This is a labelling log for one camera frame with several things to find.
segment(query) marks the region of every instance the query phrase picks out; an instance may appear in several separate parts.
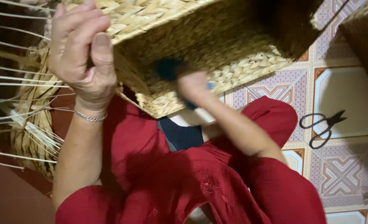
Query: scissors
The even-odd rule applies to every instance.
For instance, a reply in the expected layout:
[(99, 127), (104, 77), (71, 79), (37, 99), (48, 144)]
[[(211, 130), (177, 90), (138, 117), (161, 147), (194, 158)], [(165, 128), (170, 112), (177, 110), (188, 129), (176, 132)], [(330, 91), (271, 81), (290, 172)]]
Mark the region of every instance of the scissors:
[[(308, 115), (305, 115), (305, 116), (303, 116), (303, 117), (300, 119), (299, 125), (300, 125), (300, 127), (301, 127), (301, 128), (303, 128), (303, 129), (312, 128), (312, 127), (314, 127), (315, 125), (318, 125), (319, 123), (321, 123), (321, 122), (323, 122), (323, 121), (326, 121), (326, 122), (327, 122), (327, 124), (328, 124), (328, 127), (325, 129), (325, 131), (321, 132), (321, 134), (319, 134), (319, 135), (317, 135), (317, 136), (313, 137), (313, 138), (310, 140), (310, 144), (309, 144), (309, 145), (310, 145), (310, 147), (311, 147), (312, 149), (317, 150), (317, 149), (321, 148), (322, 146), (324, 146), (324, 145), (328, 142), (328, 140), (331, 138), (331, 135), (332, 135), (331, 128), (333, 127), (333, 125), (334, 125), (334, 124), (337, 124), (337, 123), (339, 123), (339, 122), (344, 121), (344, 120), (346, 120), (346, 119), (347, 119), (347, 118), (341, 118), (341, 115), (343, 115), (343, 113), (344, 113), (344, 112), (345, 112), (345, 110), (342, 110), (342, 111), (340, 111), (339, 113), (335, 114), (335, 115), (334, 115), (333, 117), (331, 117), (331, 118), (326, 118), (326, 116), (325, 116), (325, 115), (323, 115), (323, 114), (315, 113), (315, 114), (308, 114)], [(306, 119), (306, 118), (307, 118), (307, 117), (309, 117), (309, 116), (314, 116), (314, 115), (320, 115), (320, 116), (322, 116), (322, 120), (319, 120), (319, 121), (317, 121), (316, 123), (313, 123), (312, 125), (307, 126), (307, 127), (303, 126), (303, 120), (304, 120), (304, 119)], [(325, 133), (327, 133), (327, 132), (329, 132), (329, 134), (328, 134), (328, 137), (326, 138), (326, 140), (325, 140), (325, 141), (324, 141), (320, 146), (318, 146), (318, 147), (314, 147), (314, 146), (313, 146), (313, 141), (314, 141), (316, 138), (321, 137), (323, 134), (325, 134)]]

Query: hand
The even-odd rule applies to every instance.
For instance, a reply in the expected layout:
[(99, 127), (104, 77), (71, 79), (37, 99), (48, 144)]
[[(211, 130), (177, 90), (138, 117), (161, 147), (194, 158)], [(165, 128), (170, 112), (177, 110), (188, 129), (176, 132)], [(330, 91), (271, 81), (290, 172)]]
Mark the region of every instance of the hand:
[(177, 86), (178, 93), (197, 106), (202, 106), (202, 100), (213, 96), (207, 89), (207, 73), (203, 71), (191, 71), (179, 75)]
[[(66, 11), (59, 4), (52, 21), (50, 70), (76, 93), (76, 107), (105, 112), (117, 82), (111, 22), (91, 0)], [(91, 56), (94, 67), (88, 67)]]

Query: tiled floor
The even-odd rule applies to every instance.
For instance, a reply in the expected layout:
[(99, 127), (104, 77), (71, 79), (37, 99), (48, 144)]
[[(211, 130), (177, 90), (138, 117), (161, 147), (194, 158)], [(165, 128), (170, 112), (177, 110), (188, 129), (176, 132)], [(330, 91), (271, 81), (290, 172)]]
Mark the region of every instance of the tiled floor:
[[(343, 2), (326, 0), (317, 12), (317, 26), (322, 28)], [(285, 101), (299, 119), (346, 110), (343, 116), (348, 119), (335, 125), (331, 140), (321, 149), (313, 150), (308, 143), (325, 130), (326, 123), (306, 130), (298, 125), (283, 148), (291, 168), (318, 190), (329, 224), (368, 224), (368, 76), (345, 38), (336, 32), (339, 23), (365, 2), (350, 0), (301, 61), (225, 93), (226, 103), (234, 109), (261, 96)], [(311, 117), (306, 120), (307, 125), (312, 122)]]
[(0, 224), (52, 224), (51, 199), (0, 166)]

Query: woman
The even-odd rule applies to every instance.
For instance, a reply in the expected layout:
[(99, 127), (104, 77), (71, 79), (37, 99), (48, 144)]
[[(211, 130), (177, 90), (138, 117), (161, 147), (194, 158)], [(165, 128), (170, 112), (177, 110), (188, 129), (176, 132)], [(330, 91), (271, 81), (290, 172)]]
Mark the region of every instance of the woman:
[[(281, 153), (297, 123), (286, 103), (262, 97), (238, 113), (206, 89), (206, 73), (192, 72), (178, 91), (225, 135), (170, 152), (156, 120), (122, 99), (104, 120), (116, 84), (109, 26), (90, 0), (54, 16), (49, 66), (76, 93), (54, 176), (56, 223), (326, 222), (315, 188)], [(122, 191), (101, 181), (103, 167)]]

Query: chain bracelet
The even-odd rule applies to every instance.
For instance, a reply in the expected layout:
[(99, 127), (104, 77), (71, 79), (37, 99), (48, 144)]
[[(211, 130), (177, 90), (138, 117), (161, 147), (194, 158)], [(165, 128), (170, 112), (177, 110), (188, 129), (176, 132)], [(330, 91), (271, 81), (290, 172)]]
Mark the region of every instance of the chain bracelet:
[(89, 116), (86, 116), (86, 115), (84, 115), (84, 114), (82, 114), (82, 113), (80, 113), (79, 111), (77, 111), (77, 110), (75, 110), (75, 113), (77, 114), (77, 115), (79, 115), (79, 117), (81, 117), (81, 118), (84, 118), (84, 119), (86, 119), (86, 120), (89, 120), (89, 121), (96, 121), (96, 122), (99, 122), (99, 121), (103, 121), (103, 120), (105, 120), (105, 118), (107, 118), (107, 114), (105, 115), (105, 117), (103, 117), (103, 118), (92, 118), (92, 117), (89, 117)]

